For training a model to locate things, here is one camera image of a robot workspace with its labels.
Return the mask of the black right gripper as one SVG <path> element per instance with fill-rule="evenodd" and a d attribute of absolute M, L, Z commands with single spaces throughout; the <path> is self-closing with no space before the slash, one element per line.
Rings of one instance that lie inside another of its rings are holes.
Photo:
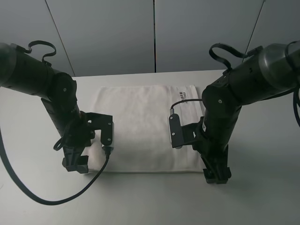
<path fill-rule="evenodd" d="M 206 134 L 204 117 L 200 118 L 195 129 L 193 150 L 197 151 L 204 163 L 203 174 L 207 183 L 226 184 L 232 173 L 227 165 L 228 145 L 222 147 Z"/>

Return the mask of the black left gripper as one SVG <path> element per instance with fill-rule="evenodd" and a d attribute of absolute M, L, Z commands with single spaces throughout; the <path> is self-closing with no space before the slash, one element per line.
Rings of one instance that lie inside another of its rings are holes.
<path fill-rule="evenodd" d="M 91 140 L 95 137 L 89 118 L 90 114 L 79 112 L 70 119 L 55 119 L 55 126 L 60 134 L 60 139 L 53 149 L 63 149 L 63 167 L 68 172 L 88 173 L 89 156 L 81 156 L 86 147 L 91 146 Z"/>

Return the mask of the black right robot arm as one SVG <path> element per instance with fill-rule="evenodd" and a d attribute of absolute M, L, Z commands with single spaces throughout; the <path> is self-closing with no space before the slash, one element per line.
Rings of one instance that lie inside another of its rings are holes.
<path fill-rule="evenodd" d="M 211 58 L 226 66 L 223 75 L 202 92 L 205 113 L 197 124 L 196 143 L 204 162 L 204 177 L 209 184 L 225 184 L 231 177 L 227 165 L 228 143 L 241 108 L 258 101 L 293 93 L 293 105 L 300 103 L 300 44 L 271 44 L 241 53 L 229 45 L 214 44 L 243 62 L 230 62 L 209 50 Z"/>

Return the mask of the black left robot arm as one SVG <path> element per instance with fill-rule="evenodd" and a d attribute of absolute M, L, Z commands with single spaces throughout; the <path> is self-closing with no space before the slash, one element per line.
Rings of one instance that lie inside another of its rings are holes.
<path fill-rule="evenodd" d="M 54 123 L 60 139 L 54 150 L 63 150 L 62 165 L 67 171 L 88 173 L 88 156 L 94 132 L 89 128 L 86 113 L 77 105 L 77 84 L 73 78 L 38 61 L 17 45 L 0 45 L 0 85 L 31 96 L 38 96 Z"/>

